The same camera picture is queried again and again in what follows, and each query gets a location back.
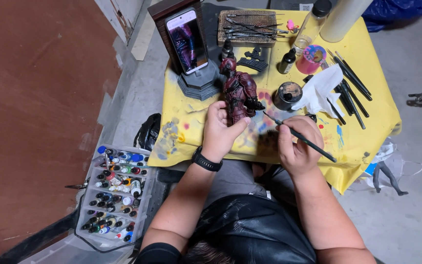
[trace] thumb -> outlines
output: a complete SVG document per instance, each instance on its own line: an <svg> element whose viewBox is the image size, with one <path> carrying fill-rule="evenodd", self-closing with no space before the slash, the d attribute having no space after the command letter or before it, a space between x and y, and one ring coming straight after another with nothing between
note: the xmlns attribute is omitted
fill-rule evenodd
<svg viewBox="0 0 422 264"><path fill-rule="evenodd" d="M279 126L278 151L284 158L289 158L294 154L293 137L289 127L285 124Z"/></svg>
<svg viewBox="0 0 422 264"><path fill-rule="evenodd" d="M250 117L244 117L239 120L237 123L233 124L228 128L229 134L234 138L234 140L242 134L242 132L247 128L247 125L250 123Z"/></svg>

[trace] gray shorts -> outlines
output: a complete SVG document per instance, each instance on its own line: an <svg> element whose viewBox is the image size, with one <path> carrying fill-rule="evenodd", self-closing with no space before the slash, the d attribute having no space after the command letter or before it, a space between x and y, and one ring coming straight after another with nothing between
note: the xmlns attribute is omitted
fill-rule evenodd
<svg viewBox="0 0 422 264"><path fill-rule="evenodd" d="M270 191L271 200L296 205L293 181L282 167L273 173L271 180L263 187L254 181L251 162L224 159L222 168L214 176L203 208L229 195L251 194L267 197L267 190Z"/></svg>

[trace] gray pedestal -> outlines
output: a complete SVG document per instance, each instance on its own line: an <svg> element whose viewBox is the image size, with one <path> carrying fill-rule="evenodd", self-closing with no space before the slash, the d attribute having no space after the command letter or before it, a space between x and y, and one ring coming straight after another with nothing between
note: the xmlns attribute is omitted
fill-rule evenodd
<svg viewBox="0 0 422 264"><path fill-rule="evenodd" d="M208 66L191 75L181 74L178 78L180 89L186 97L206 100L220 93L226 76L219 74L219 68L208 59Z"/></svg>

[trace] red action figure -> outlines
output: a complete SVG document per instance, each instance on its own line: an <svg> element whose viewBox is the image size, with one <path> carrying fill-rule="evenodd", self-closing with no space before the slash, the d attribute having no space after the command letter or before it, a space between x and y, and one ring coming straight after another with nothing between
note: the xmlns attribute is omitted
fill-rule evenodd
<svg viewBox="0 0 422 264"><path fill-rule="evenodd" d="M252 76L236 71L236 67L237 62L233 58L225 58L219 66L220 74L227 77L224 93L229 103L229 117L232 117L232 123L237 123L244 117L254 117L255 111L265 109L256 96L256 83Z"/></svg>

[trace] wooden board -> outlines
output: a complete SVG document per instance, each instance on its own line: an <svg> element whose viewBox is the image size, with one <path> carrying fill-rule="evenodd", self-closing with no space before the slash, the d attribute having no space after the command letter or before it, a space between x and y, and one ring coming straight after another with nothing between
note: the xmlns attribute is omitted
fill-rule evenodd
<svg viewBox="0 0 422 264"><path fill-rule="evenodd" d="M218 26L218 45L224 45L224 41L231 37L232 34L226 34L224 31L225 26L234 26L240 27L235 25L226 20L227 15L239 15L236 17L230 17L232 20L249 25L275 25L276 16L275 15L250 15L250 14L276 14L274 11L268 10L224 10L221 11L219 14L219 26ZM274 31L271 29L257 29L259 32L263 33L273 33ZM237 47L273 47L276 40L265 38L265 37L242 37L238 39L232 39L231 43L233 46Z"/></svg>

